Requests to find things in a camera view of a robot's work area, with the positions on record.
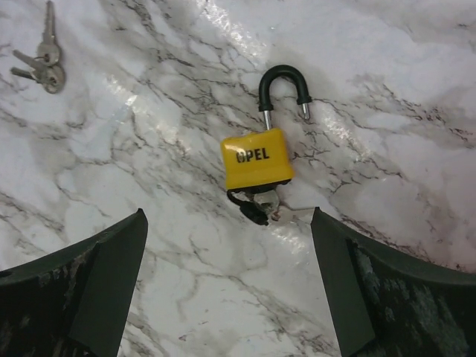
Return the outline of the silver keys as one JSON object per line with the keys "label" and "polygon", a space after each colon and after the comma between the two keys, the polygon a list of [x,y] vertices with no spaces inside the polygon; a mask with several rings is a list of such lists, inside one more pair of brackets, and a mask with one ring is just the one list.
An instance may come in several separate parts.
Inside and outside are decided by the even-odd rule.
{"label": "silver keys", "polygon": [[13,51],[14,57],[27,64],[29,69],[22,70],[17,67],[10,69],[12,75],[40,84],[49,94],[60,93],[66,80],[65,70],[60,63],[62,49],[57,43],[55,25],[54,3],[47,1],[45,29],[42,34],[42,41],[37,46],[36,56],[29,57],[19,50]]}

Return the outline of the black capped keys of yellow padlock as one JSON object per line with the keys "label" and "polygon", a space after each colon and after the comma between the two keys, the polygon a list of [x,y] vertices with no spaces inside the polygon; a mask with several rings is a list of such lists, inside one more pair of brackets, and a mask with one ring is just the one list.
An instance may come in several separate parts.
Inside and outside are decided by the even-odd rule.
{"label": "black capped keys of yellow padlock", "polygon": [[227,197],[246,218],[261,226],[284,224],[297,214],[281,202],[277,186],[273,184],[227,190]]}

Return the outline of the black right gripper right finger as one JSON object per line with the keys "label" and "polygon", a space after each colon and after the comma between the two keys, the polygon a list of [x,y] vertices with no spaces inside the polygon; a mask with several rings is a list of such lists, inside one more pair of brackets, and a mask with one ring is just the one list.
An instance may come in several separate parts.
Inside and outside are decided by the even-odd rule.
{"label": "black right gripper right finger", "polygon": [[366,237],[314,210],[312,237],[343,356],[474,356],[475,275]]}

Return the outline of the yellow black padlock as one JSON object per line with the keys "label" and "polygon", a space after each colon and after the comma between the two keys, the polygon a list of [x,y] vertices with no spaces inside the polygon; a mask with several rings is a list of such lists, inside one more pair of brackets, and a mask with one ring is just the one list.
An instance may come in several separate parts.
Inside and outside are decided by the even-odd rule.
{"label": "yellow black padlock", "polygon": [[297,92],[297,104],[303,116],[310,118],[309,104],[312,98],[304,76],[290,65],[276,65],[262,76],[258,88],[259,112],[263,114],[266,130],[241,137],[226,138],[221,142],[225,167],[225,187],[229,191],[247,190],[285,184],[294,177],[289,161],[283,131],[271,125],[271,84],[278,77],[293,82]]}

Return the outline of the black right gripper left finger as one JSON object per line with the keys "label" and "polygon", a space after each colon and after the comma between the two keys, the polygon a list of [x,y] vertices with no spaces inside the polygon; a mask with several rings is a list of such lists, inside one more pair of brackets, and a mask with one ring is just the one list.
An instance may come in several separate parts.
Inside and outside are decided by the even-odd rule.
{"label": "black right gripper left finger", "polygon": [[2,356],[116,356],[147,240],[139,209],[1,272]]}

